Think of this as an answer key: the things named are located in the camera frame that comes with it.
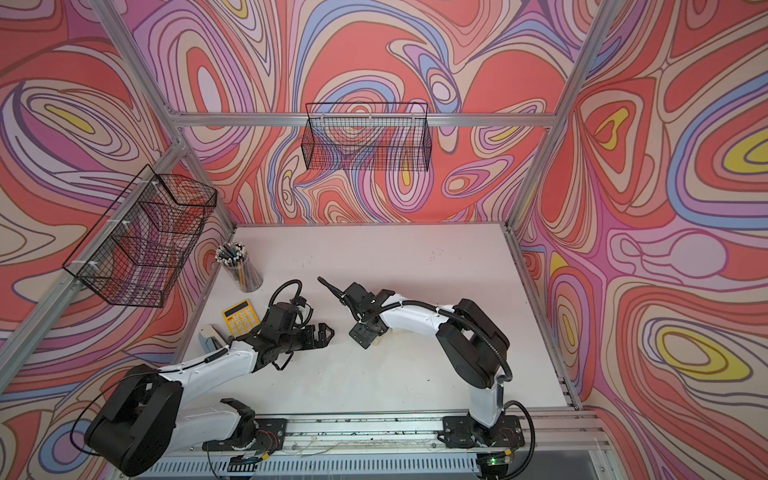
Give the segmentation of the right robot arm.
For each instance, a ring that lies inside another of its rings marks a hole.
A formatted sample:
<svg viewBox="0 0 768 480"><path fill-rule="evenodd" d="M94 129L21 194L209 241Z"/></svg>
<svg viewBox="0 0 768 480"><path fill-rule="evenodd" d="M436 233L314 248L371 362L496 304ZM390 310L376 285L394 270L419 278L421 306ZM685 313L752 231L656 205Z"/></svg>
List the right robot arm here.
<svg viewBox="0 0 768 480"><path fill-rule="evenodd" d="M468 384L470 408L464 417L443 419L438 438L450 448L492 447L504 441L504 385L512 380L510 342L472 300L436 306L391 290L373 294L353 283L335 296L355 320L350 337L362 348L390 330L435 338L453 370Z"/></svg>

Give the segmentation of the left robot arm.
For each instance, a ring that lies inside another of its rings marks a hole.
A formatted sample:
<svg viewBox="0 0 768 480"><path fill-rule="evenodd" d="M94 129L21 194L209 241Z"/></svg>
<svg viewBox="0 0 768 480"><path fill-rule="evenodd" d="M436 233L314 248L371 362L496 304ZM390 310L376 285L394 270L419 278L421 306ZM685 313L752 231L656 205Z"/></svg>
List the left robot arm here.
<svg viewBox="0 0 768 480"><path fill-rule="evenodd" d="M311 323L312 313L310 306L279 302L253 329L212 353L164 369L131 368L87 427L85 447L129 476L146 472L167 453L197 445L253 450L259 458L280 449L277 435L261 428L245 403L231 397L204 407L190 403L267 366L281 370L281 355L327 347L335 332Z"/></svg>

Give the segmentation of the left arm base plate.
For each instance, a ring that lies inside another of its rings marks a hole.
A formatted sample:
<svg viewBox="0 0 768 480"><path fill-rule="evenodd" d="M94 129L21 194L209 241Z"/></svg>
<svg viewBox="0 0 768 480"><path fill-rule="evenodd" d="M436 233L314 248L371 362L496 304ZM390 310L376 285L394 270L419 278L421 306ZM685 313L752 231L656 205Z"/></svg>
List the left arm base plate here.
<svg viewBox="0 0 768 480"><path fill-rule="evenodd" d="M269 453L284 445L288 421L285 418L256 418L238 425L225 440L210 440L202 444L207 452Z"/></svg>

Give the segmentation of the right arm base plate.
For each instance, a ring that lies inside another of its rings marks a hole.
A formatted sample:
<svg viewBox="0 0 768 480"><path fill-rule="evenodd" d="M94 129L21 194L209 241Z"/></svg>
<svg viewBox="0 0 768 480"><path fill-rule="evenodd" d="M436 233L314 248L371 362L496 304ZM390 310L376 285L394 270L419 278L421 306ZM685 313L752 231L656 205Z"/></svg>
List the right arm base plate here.
<svg viewBox="0 0 768 480"><path fill-rule="evenodd" d="M491 427L486 427L469 415L445 416L437 440L448 448L505 448L515 451L526 445L520 420L515 415L502 414Z"/></svg>

